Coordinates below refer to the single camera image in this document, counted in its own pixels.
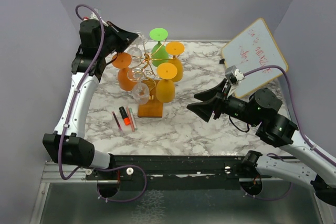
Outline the orange plastic wine glass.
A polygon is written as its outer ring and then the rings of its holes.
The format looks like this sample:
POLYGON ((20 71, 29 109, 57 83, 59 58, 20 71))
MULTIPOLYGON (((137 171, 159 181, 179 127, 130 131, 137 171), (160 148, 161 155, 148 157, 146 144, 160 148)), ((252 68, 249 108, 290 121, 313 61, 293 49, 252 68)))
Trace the orange plastic wine glass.
POLYGON ((119 69, 117 78, 120 88, 124 91, 131 91, 136 85, 136 82, 128 78, 129 66, 132 62, 131 55, 126 52, 116 53, 112 57, 112 61, 112 65, 119 69))

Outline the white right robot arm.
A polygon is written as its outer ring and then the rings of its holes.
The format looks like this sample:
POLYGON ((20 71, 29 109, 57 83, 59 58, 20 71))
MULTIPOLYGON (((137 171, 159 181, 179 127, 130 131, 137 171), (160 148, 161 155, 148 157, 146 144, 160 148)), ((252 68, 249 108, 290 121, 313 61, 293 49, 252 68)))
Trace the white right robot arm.
POLYGON ((282 101, 268 88, 253 93, 248 101, 230 94, 231 85, 224 79, 216 87, 195 94, 198 103, 187 109, 205 122, 227 114, 257 127, 256 135, 266 144, 279 148, 301 165, 272 161, 261 153, 250 151, 241 164, 246 177, 268 175, 307 187, 322 201, 335 205, 335 157, 307 138, 287 117, 278 111, 282 101))

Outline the yellow plastic wine glass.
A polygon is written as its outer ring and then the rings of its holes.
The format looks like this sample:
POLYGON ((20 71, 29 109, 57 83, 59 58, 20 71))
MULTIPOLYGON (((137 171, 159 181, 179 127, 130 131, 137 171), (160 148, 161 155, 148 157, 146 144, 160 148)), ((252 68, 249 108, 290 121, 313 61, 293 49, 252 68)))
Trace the yellow plastic wine glass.
POLYGON ((184 52, 184 49, 184 45, 178 41, 169 42, 165 47, 166 52, 173 56, 173 58, 169 60, 169 63, 172 63, 177 68, 177 74, 172 79, 173 82, 179 82, 183 78, 183 66, 179 60, 179 56, 184 52))

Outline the clear wine glass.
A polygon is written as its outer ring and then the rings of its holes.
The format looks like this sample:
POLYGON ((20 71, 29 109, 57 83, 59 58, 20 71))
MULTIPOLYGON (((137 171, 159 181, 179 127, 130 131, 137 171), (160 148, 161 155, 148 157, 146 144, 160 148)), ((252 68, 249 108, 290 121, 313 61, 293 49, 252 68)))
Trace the clear wine glass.
POLYGON ((145 45, 148 42, 148 39, 145 37, 142 31, 135 30, 134 33, 138 35, 138 38, 131 44, 127 50, 127 53, 134 57, 140 57, 142 56, 142 51, 139 46, 145 45))
POLYGON ((135 82, 132 88, 132 95, 137 104, 146 104, 149 101, 150 90, 149 87, 143 83, 143 80, 146 78, 145 70, 140 67, 133 67, 128 71, 127 77, 130 81, 135 82))

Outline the green plastic wine glass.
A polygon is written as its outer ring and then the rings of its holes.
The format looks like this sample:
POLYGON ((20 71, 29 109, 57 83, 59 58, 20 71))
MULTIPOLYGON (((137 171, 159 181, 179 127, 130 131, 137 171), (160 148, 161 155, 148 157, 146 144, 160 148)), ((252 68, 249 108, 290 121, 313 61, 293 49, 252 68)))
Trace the green plastic wine glass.
POLYGON ((168 37, 168 32, 164 28, 155 28, 150 31, 150 38, 157 42, 151 52, 152 64, 158 67, 169 60, 169 54, 166 52, 164 43, 168 37))

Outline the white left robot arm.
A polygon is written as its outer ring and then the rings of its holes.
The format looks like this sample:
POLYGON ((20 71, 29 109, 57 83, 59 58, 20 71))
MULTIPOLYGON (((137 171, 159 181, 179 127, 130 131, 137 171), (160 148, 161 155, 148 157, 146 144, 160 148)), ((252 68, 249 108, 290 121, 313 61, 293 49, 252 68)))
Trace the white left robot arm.
POLYGON ((113 24, 101 26, 96 19, 80 23, 81 44, 71 64, 71 87, 61 118, 53 133, 46 133, 43 145, 55 163, 97 168, 110 179, 116 166, 111 156, 85 140, 85 124, 90 103, 106 68, 106 56, 124 52, 138 34, 113 24))

